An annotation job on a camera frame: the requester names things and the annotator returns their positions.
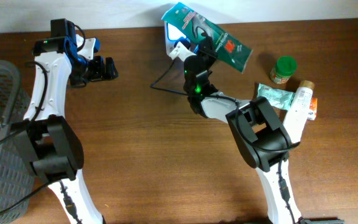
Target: red logo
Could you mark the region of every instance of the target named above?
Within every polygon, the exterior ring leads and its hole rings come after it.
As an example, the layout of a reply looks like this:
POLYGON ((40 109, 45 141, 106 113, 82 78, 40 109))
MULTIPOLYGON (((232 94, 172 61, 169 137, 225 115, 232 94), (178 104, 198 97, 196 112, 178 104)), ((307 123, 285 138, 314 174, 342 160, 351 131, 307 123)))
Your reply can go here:
POLYGON ((231 40, 228 40, 226 45, 224 46, 224 48, 231 54, 234 50, 234 48, 236 47, 235 44, 233 44, 233 42, 231 40))

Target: wooden tabletop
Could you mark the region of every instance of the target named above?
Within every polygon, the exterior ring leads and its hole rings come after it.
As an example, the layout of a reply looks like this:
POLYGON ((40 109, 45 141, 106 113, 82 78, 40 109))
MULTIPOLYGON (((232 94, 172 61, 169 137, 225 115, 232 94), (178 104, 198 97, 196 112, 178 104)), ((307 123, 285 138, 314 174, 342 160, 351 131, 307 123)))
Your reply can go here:
MULTIPOLYGON (((222 28, 254 50, 243 74, 222 62, 212 67, 211 83, 226 95, 251 99, 256 83, 289 91, 300 80, 316 84, 317 118, 307 122, 290 154, 295 201, 306 218, 358 223, 358 19, 222 28), (287 85, 275 85, 268 73, 282 55, 294 57, 298 70, 287 85)), ((20 68, 28 94, 34 69, 24 62, 34 59, 34 42, 48 35, 0 34, 0 59, 20 68)), ((149 88, 171 62, 163 28, 87 30, 86 36, 99 38, 98 55, 113 57, 120 77, 68 90, 65 115, 83 144, 86 184, 107 223, 266 217, 258 175, 239 154, 229 126, 194 114, 185 97, 149 88)), ((176 72, 159 85, 181 90, 183 82, 176 72)), ((68 219, 52 191, 44 190, 15 223, 68 219)))

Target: green led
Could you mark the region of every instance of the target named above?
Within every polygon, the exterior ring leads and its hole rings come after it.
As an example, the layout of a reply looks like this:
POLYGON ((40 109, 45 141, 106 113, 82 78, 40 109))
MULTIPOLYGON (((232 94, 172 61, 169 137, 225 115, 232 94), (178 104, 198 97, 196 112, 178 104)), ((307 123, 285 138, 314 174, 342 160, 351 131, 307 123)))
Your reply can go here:
POLYGON ((201 93, 201 86, 197 85, 196 89, 194 90, 197 94, 201 93))

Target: jar with green lid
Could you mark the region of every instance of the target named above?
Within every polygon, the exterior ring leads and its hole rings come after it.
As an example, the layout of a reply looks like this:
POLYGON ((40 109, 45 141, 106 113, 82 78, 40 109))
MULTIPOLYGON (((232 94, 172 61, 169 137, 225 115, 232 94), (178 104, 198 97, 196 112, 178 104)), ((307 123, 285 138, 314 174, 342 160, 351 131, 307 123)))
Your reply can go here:
POLYGON ((296 67, 296 60, 293 57, 280 57, 276 66, 270 72, 270 79, 276 84, 284 84, 295 73, 296 67))

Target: white backdrop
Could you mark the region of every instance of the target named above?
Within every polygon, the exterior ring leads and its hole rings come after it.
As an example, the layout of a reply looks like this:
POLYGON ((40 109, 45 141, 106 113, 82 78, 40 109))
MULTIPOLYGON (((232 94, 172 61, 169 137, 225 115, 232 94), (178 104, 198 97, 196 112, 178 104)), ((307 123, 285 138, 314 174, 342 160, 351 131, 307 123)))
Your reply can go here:
MULTIPOLYGON (((217 24, 358 17, 358 0, 182 0, 217 24)), ((0 0, 0 32, 50 29, 66 18, 83 29, 162 26, 177 1, 0 0)))

